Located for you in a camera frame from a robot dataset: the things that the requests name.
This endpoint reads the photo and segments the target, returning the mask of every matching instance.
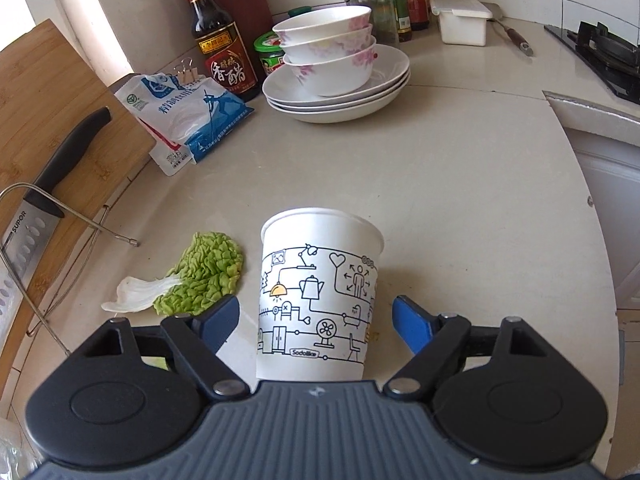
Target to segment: white countertop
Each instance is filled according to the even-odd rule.
[[[255,114],[199,165],[167,178],[148,164],[107,222],[142,245],[101,236],[56,319],[90,317],[95,328],[109,317],[100,303],[114,298],[122,278],[160,277],[194,232],[225,232],[242,245],[246,267],[240,324],[219,356],[255,386],[260,228],[288,208],[343,209],[385,237],[372,327],[379,337],[369,345],[366,378],[385,381],[410,358],[391,325],[398,294],[475,324],[522,316],[605,397],[609,427],[596,455],[604,468],[618,399],[614,292],[588,188],[542,92],[639,116],[640,107],[613,97],[541,25],[511,23],[535,58],[491,25],[485,48],[444,45],[433,27],[402,46],[411,83],[373,116],[305,124],[261,97]],[[158,322],[152,311],[130,318]]]

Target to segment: spatula handle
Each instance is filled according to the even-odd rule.
[[[533,56],[533,49],[514,28],[507,27],[504,29],[507,32],[507,36],[511,39],[513,44],[523,51],[527,56]]]
[[[52,194],[53,189],[80,162],[94,137],[110,121],[111,113],[108,108],[100,108],[85,117],[51,155],[34,184]],[[64,218],[65,216],[57,205],[36,190],[27,191],[24,195],[24,200],[58,218]]]

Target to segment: bottle cap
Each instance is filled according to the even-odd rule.
[[[254,49],[256,52],[281,52],[280,38],[270,30],[254,41]]]

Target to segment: green jar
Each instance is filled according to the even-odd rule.
[[[284,64],[284,51],[280,48],[280,38],[275,32],[269,31],[254,41],[254,50],[258,53],[262,68],[269,75]]]

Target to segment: wooden cutting board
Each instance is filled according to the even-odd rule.
[[[78,166],[53,195],[93,218],[155,144],[55,25],[47,20],[0,52],[0,190],[15,182],[33,182],[57,146],[88,114],[107,106],[111,123],[95,137]],[[0,235],[12,220],[23,190],[14,190],[0,206]],[[87,228],[65,214],[49,241],[28,288],[39,304]],[[33,317],[23,301],[0,353],[4,389]]]

